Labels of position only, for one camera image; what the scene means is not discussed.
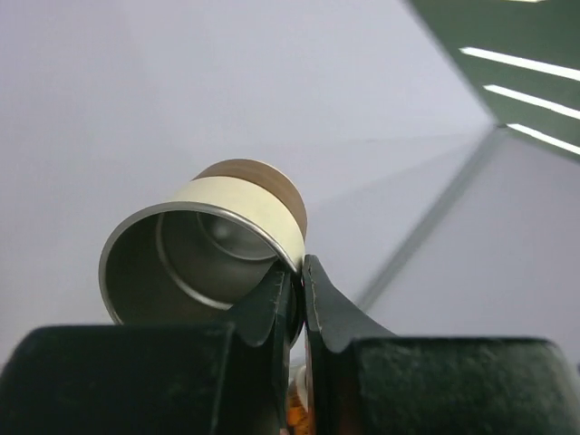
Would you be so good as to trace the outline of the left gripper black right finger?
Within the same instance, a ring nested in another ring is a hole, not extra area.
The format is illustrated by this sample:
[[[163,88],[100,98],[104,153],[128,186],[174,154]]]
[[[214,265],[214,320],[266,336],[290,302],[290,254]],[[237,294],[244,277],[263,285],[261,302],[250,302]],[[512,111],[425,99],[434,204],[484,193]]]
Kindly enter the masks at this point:
[[[313,434],[576,434],[564,355],[531,337],[401,336],[302,269]]]

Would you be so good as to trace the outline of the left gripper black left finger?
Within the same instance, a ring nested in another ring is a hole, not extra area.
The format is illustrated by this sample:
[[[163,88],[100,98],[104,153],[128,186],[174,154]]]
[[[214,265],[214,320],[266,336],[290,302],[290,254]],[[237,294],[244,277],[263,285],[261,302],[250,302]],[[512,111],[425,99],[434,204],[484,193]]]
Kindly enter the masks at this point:
[[[285,426],[290,275],[193,325],[31,331],[1,374],[4,434],[277,434]]]

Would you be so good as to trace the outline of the steel cup cream brown sleeve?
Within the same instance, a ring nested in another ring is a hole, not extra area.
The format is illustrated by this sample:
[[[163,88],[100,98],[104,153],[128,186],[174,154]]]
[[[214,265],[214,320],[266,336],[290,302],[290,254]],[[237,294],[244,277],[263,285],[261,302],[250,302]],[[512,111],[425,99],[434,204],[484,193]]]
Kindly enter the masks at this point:
[[[253,159],[219,161],[114,228],[99,262],[101,298],[116,324],[207,321],[273,264],[299,275],[307,226],[304,200],[283,172]]]

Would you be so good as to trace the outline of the black mug with orange print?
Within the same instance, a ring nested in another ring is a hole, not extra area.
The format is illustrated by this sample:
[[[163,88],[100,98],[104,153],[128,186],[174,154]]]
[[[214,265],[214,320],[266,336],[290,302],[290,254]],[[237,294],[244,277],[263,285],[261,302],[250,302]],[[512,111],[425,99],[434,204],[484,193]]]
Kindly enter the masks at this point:
[[[312,434],[308,406],[307,367],[305,364],[295,371],[294,378],[289,383],[286,398],[288,433],[295,435]]]

